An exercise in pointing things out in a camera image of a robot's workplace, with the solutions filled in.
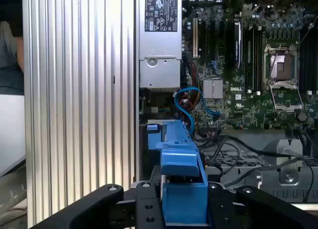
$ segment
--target blue plastic bracket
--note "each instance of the blue plastic bracket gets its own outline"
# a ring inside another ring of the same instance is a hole
[[[161,151],[161,174],[195,177],[192,183],[164,183],[162,211],[166,225],[207,224],[208,181],[199,150],[181,121],[164,122],[165,142],[151,138]]]

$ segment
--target ram slot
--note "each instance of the ram slot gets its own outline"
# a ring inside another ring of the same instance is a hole
[[[300,39],[303,39],[307,29],[301,31]],[[312,30],[300,45],[299,91],[317,90],[318,86],[318,30]]]
[[[243,35],[243,59],[245,69],[245,89],[254,89],[253,64],[253,29],[246,30]]]

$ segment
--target green circuit board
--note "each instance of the green circuit board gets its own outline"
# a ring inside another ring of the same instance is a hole
[[[265,19],[262,13],[256,16],[252,5],[243,5],[241,17],[243,39],[245,31],[248,31],[250,26],[261,30],[262,44],[258,53],[260,59],[263,59],[262,50],[268,43],[277,48],[279,45],[290,46],[299,42],[299,30],[309,20],[305,19],[304,9],[301,6],[293,7],[288,11],[289,14],[284,17],[271,21]],[[198,67],[200,85],[203,86],[204,80],[212,78],[221,78],[224,84],[223,99],[205,99],[210,109],[221,112],[221,121],[213,121],[200,102],[194,113],[199,128],[217,127],[217,124],[220,123],[223,124],[224,129],[280,129],[283,122],[287,122],[295,129],[301,128],[303,124],[314,125],[315,119],[318,119],[318,92],[305,91],[301,92],[299,96],[297,90],[279,89],[274,90],[274,94],[272,94],[266,84],[263,84],[259,90],[248,91],[246,74],[250,66],[246,63],[246,49],[243,49],[241,67],[229,66],[227,63],[227,48],[229,47],[227,45],[229,38],[227,25],[232,21],[230,9],[224,9],[222,6],[195,8],[186,19],[185,24],[192,23],[193,18],[199,19],[199,25],[203,25],[199,27],[199,38],[202,38],[199,40],[201,43],[199,47],[202,46],[199,49],[201,50],[200,56],[193,59]],[[285,24],[291,26],[285,28],[288,29],[287,33],[284,31]],[[184,31],[184,52],[192,51],[192,35],[187,34],[191,31],[189,28]],[[302,105],[302,110],[296,112],[276,110],[273,97],[276,104]],[[299,121],[297,119],[299,112],[306,113],[307,120]]]

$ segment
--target side panel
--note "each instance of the side panel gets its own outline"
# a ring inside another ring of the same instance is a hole
[[[23,0],[28,226],[135,175],[134,0]]]

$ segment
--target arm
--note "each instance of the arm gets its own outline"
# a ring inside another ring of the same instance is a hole
[[[23,38],[16,37],[16,56],[21,70],[24,72],[24,51],[23,51]]]
[[[7,22],[2,22],[0,25],[1,36],[4,39],[8,57],[16,61],[22,71],[24,70],[24,57],[23,57],[23,38],[14,38]]]

